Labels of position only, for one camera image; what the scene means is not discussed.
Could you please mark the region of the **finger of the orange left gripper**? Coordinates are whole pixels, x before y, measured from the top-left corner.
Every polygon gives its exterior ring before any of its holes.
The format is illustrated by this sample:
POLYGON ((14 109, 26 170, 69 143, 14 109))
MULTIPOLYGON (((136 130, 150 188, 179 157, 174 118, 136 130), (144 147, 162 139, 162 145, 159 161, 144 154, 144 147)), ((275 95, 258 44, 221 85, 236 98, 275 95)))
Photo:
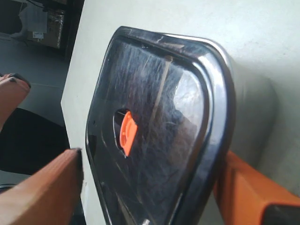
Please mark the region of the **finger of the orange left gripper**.
POLYGON ((0 75, 0 130, 30 89, 31 84, 17 73, 0 75))

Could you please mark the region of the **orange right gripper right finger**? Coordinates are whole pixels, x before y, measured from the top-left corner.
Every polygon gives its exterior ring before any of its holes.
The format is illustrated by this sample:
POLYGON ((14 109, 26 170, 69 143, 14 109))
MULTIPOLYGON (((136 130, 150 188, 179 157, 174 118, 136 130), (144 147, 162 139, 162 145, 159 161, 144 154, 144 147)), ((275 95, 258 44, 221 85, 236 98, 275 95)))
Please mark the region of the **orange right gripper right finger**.
POLYGON ((298 225, 300 199, 233 152, 213 189, 226 225, 298 225))

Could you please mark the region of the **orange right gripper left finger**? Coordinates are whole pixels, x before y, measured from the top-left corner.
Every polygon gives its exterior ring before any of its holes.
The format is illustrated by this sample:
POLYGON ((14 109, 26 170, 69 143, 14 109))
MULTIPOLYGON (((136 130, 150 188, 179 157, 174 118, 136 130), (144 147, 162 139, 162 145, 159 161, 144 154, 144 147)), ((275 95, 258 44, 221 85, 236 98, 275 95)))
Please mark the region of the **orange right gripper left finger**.
POLYGON ((2 225, 67 225, 83 186, 81 149, 68 149, 0 195, 2 225))

